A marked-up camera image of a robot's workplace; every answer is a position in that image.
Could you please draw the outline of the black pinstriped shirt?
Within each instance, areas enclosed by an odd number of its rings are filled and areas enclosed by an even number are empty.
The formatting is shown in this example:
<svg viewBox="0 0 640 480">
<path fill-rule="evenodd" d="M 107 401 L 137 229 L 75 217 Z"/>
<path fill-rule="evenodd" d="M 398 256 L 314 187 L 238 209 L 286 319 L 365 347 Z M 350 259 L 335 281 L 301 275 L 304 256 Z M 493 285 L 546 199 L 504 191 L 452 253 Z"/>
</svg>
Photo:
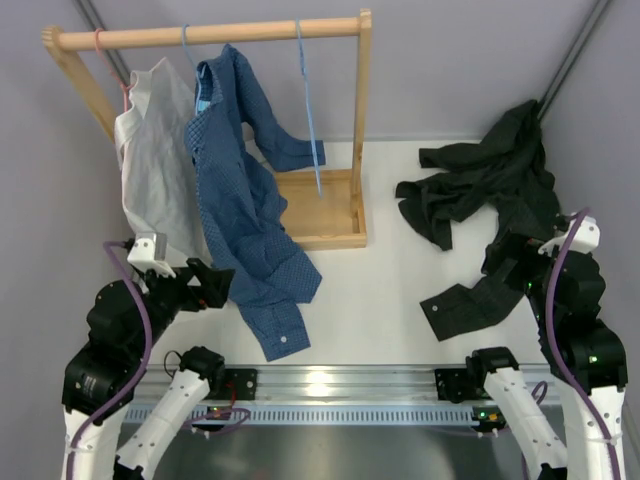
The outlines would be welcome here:
<svg viewBox="0 0 640 480">
<path fill-rule="evenodd" d="M 395 188 L 401 216 L 441 251 L 453 248 L 451 227 L 490 205 L 498 231 L 485 249 L 482 278 L 471 288 L 455 284 L 420 304 L 440 341 L 502 322 L 523 293 L 504 282 L 510 261 L 497 258 L 506 237 L 547 241 L 560 204 L 546 168 L 540 105 L 528 100 L 505 112 L 478 143 L 422 148 L 419 163 L 437 174 L 401 181 Z"/>
</svg>

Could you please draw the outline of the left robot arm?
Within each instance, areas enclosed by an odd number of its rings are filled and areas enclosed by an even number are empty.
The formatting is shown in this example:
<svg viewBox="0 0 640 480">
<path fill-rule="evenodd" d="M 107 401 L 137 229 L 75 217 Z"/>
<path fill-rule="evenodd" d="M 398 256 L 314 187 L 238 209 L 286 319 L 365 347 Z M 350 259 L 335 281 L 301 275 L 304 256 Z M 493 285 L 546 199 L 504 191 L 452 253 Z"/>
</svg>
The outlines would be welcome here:
<svg viewBox="0 0 640 480">
<path fill-rule="evenodd" d="M 182 311 L 222 308 L 234 277 L 192 258 L 174 275 L 130 278 L 97 294 L 87 315 L 88 341 L 65 369 L 65 479 L 151 479 L 172 440 L 197 404 L 223 393 L 221 355 L 196 346 L 182 354 L 161 400 L 124 445 L 121 426 L 134 389 L 147 371 L 151 349 Z"/>
</svg>

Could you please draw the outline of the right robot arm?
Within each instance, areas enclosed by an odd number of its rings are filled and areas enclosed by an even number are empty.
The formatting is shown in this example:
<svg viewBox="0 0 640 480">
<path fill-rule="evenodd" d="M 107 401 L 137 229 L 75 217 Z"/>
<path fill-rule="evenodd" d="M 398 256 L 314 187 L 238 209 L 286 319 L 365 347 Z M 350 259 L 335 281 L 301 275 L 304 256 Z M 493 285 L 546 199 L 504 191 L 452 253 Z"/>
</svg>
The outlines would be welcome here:
<svg viewBox="0 0 640 480">
<path fill-rule="evenodd" d="M 539 241 L 515 235 L 491 248 L 483 270 L 524 294 L 531 305 L 560 397 L 565 436 L 551 427 L 506 347 L 467 357 L 468 390 L 497 404 L 528 478 L 624 478 L 626 353 L 599 317 L 605 281 L 596 260 L 558 246 L 544 250 Z"/>
</svg>

